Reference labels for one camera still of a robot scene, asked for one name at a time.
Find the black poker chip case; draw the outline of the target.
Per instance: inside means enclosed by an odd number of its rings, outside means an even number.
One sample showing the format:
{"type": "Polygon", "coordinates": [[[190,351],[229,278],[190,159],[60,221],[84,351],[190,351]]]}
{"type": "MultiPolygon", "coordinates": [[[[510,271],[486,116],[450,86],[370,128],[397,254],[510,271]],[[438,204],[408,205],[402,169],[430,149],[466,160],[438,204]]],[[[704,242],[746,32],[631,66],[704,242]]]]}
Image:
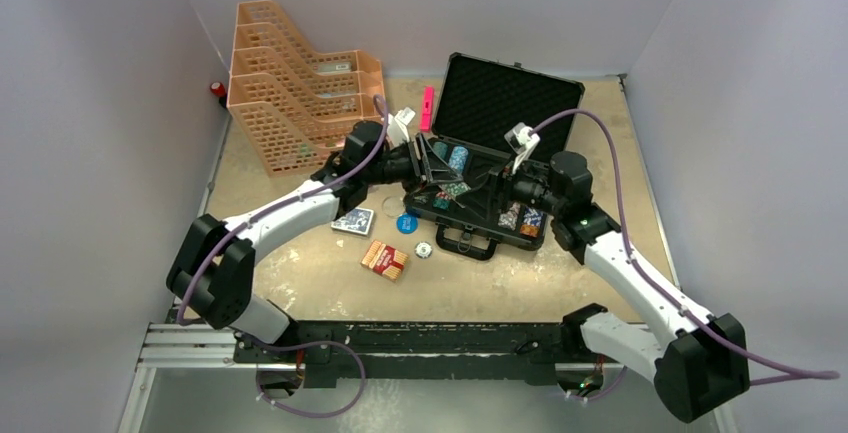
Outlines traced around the black poker chip case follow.
{"type": "MultiPolygon", "coordinates": [[[[504,134],[518,123],[535,127],[550,116],[580,105],[582,83],[534,72],[519,64],[508,65],[462,53],[450,56],[428,142],[463,146],[469,157],[461,173],[464,181],[492,167],[510,166],[514,152],[504,134]]],[[[404,198],[408,213],[433,222],[435,243],[445,251],[487,261],[499,245],[536,251],[544,243],[546,214],[537,238],[521,235],[522,209],[514,231],[498,226],[499,215],[513,202],[505,200],[499,213],[480,218],[463,206],[459,195],[447,210],[432,206],[441,185],[428,186],[404,198]]]]}

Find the white poker chip stack front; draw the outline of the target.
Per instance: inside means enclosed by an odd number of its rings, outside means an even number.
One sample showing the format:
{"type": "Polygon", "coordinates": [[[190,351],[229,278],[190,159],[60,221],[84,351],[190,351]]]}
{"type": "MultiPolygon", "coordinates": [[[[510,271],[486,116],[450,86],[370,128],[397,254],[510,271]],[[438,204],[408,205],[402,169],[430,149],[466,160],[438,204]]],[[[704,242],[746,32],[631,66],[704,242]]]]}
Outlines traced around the white poker chip stack front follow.
{"type": "Polygon", "coordinates": [[[456,198],[471,190],[471,187],[465,182],[446,183],[442,184],[440,188],[452,198],[456,198]]]}

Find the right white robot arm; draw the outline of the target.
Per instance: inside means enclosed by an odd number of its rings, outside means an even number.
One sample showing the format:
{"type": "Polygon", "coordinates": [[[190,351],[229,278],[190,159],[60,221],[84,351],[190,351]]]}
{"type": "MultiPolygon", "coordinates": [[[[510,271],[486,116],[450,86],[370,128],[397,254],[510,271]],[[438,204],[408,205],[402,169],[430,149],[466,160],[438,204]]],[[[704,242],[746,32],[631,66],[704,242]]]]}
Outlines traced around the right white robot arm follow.
{"type": "Polygon", "coordinates": [[[644,323],[638,328],[601,307],[564,320],[564,352],[576,360],[610,357],[650,381],[665,408],[691,423],[747,392],[746,334],[731,314],[715,316],[658,272],[593,200],[586,159],[556,153],[541,172],[506,160],[464,179],[460,197],[476,213],[499,213],[522,203],[550,216],[557,244],[613,287],[644,323]]]}

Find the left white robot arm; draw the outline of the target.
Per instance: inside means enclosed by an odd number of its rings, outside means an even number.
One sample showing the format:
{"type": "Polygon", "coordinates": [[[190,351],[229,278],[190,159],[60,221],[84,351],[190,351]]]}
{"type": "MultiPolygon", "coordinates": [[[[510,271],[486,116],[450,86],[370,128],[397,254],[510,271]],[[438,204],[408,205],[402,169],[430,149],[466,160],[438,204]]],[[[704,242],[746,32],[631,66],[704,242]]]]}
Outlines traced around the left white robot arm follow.
{"type": "Polygon", "coordinates": [[[395,148],[387,129],[358,122],[321,169],[296,190],[248,213],[196,218],[167,274],[166,287],[215,329],[232,328],[259,342],[272,361],[297,352],[293,319],[253,292],[254,268],[274,250],[359,206],[373,185],[400,183],[408,191],[462,179],[423,137],[395,148]]]}

